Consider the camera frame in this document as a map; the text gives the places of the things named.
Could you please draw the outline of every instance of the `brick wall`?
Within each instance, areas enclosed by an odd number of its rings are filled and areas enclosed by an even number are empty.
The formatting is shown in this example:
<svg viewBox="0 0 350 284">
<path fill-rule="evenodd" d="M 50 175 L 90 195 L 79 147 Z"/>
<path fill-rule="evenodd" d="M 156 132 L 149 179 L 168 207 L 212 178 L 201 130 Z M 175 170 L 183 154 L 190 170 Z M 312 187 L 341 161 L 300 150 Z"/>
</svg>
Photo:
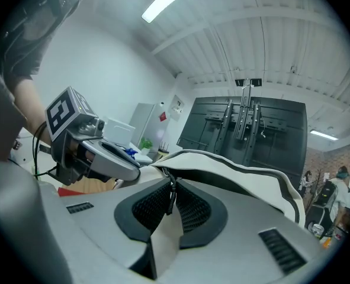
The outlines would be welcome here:
<svg viewBox="0 0 350 284">
<path fill-rule="evenodd" d="M 325 153 L 307 148 L 303 174 L 310 170 L 313 175 L 312 179 L 316 180 L 318 172 L 321 170 L 320 180 L 318 181 L 318 192 L 323 187 L 323 174 L 330 173 L 330 178 L 334 178 L 337 170 L 343 165 L 347 167 L 350 173 L 350 145 Z M 307 189 L 303 198 L 305 209 L 310 205 L 311 199 L 310 189 Z M 350 210 L 346 210 L 343 220 L 345 220 L 345 225 L 350 223 Z"/>
</svg>

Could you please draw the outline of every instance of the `white box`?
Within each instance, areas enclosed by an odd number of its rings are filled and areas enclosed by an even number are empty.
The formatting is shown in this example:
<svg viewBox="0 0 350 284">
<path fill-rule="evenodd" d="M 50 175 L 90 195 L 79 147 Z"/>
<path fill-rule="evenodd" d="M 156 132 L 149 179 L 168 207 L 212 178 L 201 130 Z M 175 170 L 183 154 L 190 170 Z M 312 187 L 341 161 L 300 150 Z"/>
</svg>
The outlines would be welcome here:
<svg viewBox="0 0 350 284">
<path fill-rule="evenodd" d="M 119 122 L 115 119 L 108 118 L 108 122 L 104 128 L 104 139 L 109 142 L 130 148 L 129 144 L 133 138 L 135 127 L 126 123 Z"/>
<path fill-rule="evenodd" d="M 18 150 L 11 150 L 12 158 L 18 164 L 26 164 L 33 159 L 33 135 L 30 134 L 25 128 L 22 128 L 18 136 L 19 138 L 17 138 L 17 141 L 21 143 L 21 146 Z"/>
</svg>

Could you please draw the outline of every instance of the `red sticker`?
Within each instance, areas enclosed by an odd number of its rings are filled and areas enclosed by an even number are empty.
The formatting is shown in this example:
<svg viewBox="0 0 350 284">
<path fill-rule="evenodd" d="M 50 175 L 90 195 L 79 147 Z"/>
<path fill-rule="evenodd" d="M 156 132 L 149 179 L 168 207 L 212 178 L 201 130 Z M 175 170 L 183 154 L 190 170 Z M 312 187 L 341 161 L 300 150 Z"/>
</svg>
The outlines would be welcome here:
<svg viewBox="0 0 350 284">
<path fill-rule="evenodd" d="M 167 117 L 165 116 L 165 111 L 163 112 L 163 114 L 161 114 L 159 116 L 159 119 L 160 119 L 161 122 L 163 122 L 164 120 L 167 120 Z"/>
</svg>

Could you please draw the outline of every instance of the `ceiling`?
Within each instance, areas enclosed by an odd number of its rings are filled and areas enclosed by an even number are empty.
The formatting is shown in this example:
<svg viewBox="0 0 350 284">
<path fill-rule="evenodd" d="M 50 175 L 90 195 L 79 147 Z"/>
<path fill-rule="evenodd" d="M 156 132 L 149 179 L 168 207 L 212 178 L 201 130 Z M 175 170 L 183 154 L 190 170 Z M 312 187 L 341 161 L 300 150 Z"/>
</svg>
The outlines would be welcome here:
<svg viewBox="0 0 350 284">
<path fill-rule="evenodd" d="M 235 79 L 262 78 L 253 96 L 304 102 L 308 126 L 350 136 L 350 38 L 324 0 L 176 0 L 151 24 L 154 0 L 94 0 L 123 22 L 197 97 L 239 96 Z"/>
</svg>

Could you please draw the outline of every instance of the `green plant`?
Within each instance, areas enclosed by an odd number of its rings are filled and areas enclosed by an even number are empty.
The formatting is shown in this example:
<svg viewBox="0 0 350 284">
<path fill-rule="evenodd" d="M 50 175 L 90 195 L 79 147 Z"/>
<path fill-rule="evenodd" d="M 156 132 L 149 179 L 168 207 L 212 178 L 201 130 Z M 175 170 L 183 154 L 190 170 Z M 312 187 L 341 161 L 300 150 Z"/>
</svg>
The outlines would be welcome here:
<svg viewBox="0 0 350 284">
<path fill-rule="evenodd" d="M 142 149 L 150 149 L 152 147 L 152 141 L 150 139 L 142 138 L 140 140 L 140 146 Z"/>
</svg>

